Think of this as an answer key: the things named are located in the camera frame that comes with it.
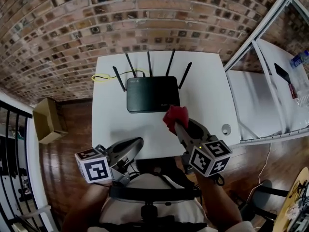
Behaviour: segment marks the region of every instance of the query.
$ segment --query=white shelf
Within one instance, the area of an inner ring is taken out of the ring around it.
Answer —
[[[277,74],[275,69],[275,63],[277,63],[291,75],[289,61],[293,55],[262,39],[258,39],[256,42],[271,71],[273,85],[279,100],[279,109],[283,113],[285,132],[305,128],[309,124],[309,111],[307,108],[299,107],[292,99],[288,83]]]
[[[229,71],[233,100],[240,124],[257,137],[267,137],[281,131],[280,118],[264,74]],[[242,140],[254,138],[240,126]]]

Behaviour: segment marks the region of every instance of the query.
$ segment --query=white table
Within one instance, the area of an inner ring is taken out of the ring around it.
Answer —
[[[171,51],[150,52],[154,76],[163,76],[169,64]],[[148,70],[146,52],[129,53],[134,68]],[[218,54],[199,52],[176,52],[169,75],[178,84],[187,64],[192,67],[182,89],[179,90],[181,106],[187,106],[189,116],[205,125],[211,134],[223,139],[227,145],[240,142],[235,107]],[[96,73],[114,76],[112,66],[118,72],[130,71],[124,54],[99,57]],[[133,77],[131,73],[121,76],[124,84]],[[130,137],[142,137],[144,147],[137,159],[151,159],[182,155],[184,148],[177,137],[168,131],[162,118],[165,113],[130,114],[126,109],[126,93],[117,79],[94,85],[92,104],[92,146],[109,147]],[[222,125],[229,124],[231,133],[222,133]]]

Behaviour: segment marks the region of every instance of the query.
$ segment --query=red cloth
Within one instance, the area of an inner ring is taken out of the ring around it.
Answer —
[[[189,126],[189,113],[188,109],[180,106],[171,105],[164,115],[163,122],[169,128],[169,131],[176,135],[175,122],[179,121],[187,129]]]

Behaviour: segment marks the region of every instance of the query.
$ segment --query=knife handle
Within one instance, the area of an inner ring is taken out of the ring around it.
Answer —
[[[297,94],[296,94],[296,91],[295,91],[295,88],[294,88],[293,84],[289,83],[289,88],[290,88],[290,92],[291,92],[292,98],[293,99],[297,98]]]

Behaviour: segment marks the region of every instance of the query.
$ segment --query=router antenna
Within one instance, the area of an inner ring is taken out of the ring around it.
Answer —
[[[149,66],[149,76],[153,76],[153,71],[151,70],[151,64],[150,64],[149,50],[147,50],[147,57],[148,57],[148,66]]]
[[[190,62],[190,63],[188,64],[188,66],[187,66],[187,69],[185,69],[185,72],[184,72],[184,74],[183,74],[183,78],[182,78],[182,80],[181,80],[181,82],[180,82],[180,84],[179,84],[178,89],[181,89],[181,88],[182,88],[183,82],[184,82],[186,76],[188,75],[188,72],[189,72],[189,70],[190,70],[190,68],[191,68],[191,65],[192,65],[192,62]]]
[[[119,83],[120,83],[120,86],[121,86],[122,90],[125,92],[126,89],[125,89],[125,86],[124,86],[124,84],[122,83],[122,81],[121,81],[121,79],[120,79],[120,75],[119,75],[119,73],[118,73],[117,68],[116,68],[115,66],[113,66],[112,68],[113,68],[114,71],[115,71],[115,74],[116,74],[116,76],[117,76],[117,79],[118,79],[118,81],[119,81]]]
[[[130,59],[129,59],[129,55],[127,54],[127,52],[126,52],[126,58],[127,58],[127,61],[129,62],[129,65],[130,65],[130,67],[131,67],[131,70],[132,70],[132,72],[133,72],[134,77],[136,77],[136,73],[135,73],[135,71],[134,71],[134,69],[133,69],[133,66],[132,66],[132,64],[131,64],[131,61],[130,61]]]
[[[166,71],[165,76],[168,76],[168,75],[169,75],[169,69],[170,69],[170,65],[172,64],[174,54],[175,54],[175,49],[173,49],[172,56],[170,56],[169,66],[168,66],[168,69],[167,69],[167,71]]]

